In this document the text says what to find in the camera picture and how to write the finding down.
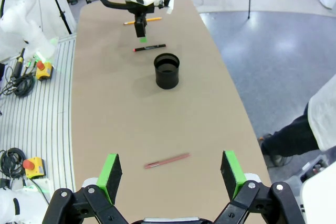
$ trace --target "black cup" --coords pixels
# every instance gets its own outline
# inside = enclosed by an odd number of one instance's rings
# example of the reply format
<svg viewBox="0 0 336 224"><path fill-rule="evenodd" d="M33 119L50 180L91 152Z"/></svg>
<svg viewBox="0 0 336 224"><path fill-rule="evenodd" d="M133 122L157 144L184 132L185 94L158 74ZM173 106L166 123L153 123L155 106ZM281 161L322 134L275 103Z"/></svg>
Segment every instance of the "black cup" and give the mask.
<svg viewBox="0 0 336 224"><path fill-rule="evenodd" d="M178 84L180 61L173 54L161 54L154 60L156 84L162 89L172 89Z"/></svg>

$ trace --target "black marker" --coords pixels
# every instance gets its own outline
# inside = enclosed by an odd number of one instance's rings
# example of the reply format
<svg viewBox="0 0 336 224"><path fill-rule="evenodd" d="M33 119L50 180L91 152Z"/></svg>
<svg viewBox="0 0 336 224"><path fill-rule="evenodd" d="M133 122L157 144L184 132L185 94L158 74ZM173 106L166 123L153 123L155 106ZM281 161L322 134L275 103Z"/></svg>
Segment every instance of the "black marker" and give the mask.
<svg viewBox="0 0 336 224"><path fill-rule="evenodd" d="M165 46L166 46L166 44L161 44L161 45L156 45L156 46L134 48L133 52L143 51L143 50L149 50L149 49L155 49L155 48L160 48L160 47L165 47Z"/></svg>

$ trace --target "black pants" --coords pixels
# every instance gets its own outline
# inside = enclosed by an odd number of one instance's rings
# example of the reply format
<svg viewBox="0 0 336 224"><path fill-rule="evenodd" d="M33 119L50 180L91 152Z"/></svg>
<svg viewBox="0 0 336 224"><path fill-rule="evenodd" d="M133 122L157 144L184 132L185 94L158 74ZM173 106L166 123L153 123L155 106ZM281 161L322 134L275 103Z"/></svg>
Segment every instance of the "black pants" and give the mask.
<svg viewBox="0 0 336 224"><path fill-rule="evenodd" d="M316 139L308 123L308 104L302 116L266 138L261 145L264 155L289 157L317 150Z"/></svg>

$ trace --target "tan table surface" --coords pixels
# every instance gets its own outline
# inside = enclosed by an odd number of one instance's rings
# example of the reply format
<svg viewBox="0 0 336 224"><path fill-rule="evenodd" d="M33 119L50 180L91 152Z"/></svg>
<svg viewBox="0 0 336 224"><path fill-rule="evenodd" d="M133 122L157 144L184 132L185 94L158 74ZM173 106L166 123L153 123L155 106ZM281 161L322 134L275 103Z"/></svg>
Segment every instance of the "tan table surface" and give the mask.
<svg viewBox="0 0 336 224"><path fill-rule="evenodd" d="M222 151L234 150L244 172L270 180L252 126L220 53L191 0L175 0L172 14L146 27L139 42L125 10L85 6L80 15L72 83L72 151L77 189L97 177L109 153L123 175L116 206L128 222L144 217L199 216L214 220L228 203L220 174ZM172 90L155 83L154 58L180 59ZM147 163L189 152L181 161ZM262 223L250 216L247 223Z"/></svg>

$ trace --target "pen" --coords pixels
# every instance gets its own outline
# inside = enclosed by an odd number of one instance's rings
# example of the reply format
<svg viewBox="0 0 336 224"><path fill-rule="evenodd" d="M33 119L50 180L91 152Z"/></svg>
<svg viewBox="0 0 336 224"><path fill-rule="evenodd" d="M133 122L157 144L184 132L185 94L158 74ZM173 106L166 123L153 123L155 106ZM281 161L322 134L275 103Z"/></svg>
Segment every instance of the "pen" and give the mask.
<svg viewBox="0 0 336 224"><path fill-rule="evenodd" d="M165 160L162 160L162 161L157 161L157 162L154 162L154 163L146 164L145 169L153 168L153 167L156 167L156 166L159 166L159 165L168 164L168 163L178 161L180 159L183 159L183 158L186 158L186 157L189 157L189 156L190 156L189 153L184 153L184 154L181 154L179 156L171 157L171 158L168 158L168 159L165 159Z"/></svg>
<svg viewBox="0 0 336 224"><path fill-rule="evenodd" d="M149 50L149 49L155 49L155 48L160 48L160 47L165 47L166 44L161 44L161 45L155 45L155 46L148 46L148 47L140 47L140 48L134 48L133 51L143 51L143 50Z"/></svg>
<svg viewBox="0 0 336 224"><path fill-rule="evenodd" d="M160 20L162 18L147 18L146 21L155 21L155 20ZM131 21L131 22L125 22L124 25L132 25L134 24L135 21Z"/></svg>

